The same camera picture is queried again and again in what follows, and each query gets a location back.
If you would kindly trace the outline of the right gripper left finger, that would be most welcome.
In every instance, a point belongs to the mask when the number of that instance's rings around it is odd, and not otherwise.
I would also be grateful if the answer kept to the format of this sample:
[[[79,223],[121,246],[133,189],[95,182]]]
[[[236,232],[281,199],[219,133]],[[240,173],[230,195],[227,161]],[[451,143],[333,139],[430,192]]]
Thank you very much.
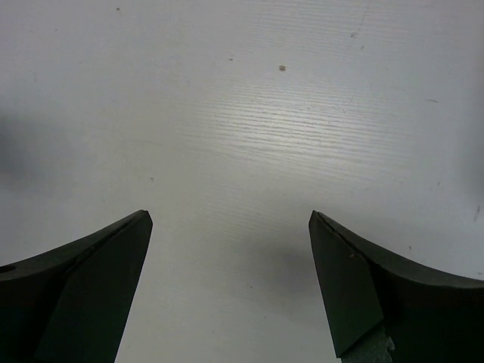
[[[113,362],[150,243],[139,210],[1,267],[3,362]]]

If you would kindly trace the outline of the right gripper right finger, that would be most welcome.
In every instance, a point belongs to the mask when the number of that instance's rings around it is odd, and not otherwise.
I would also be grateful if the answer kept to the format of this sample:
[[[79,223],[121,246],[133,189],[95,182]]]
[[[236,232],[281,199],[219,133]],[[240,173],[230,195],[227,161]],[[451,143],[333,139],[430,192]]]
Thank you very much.
[[[421,265],[320,212],[312,255],[343,362],[481,362],[483,282]]]

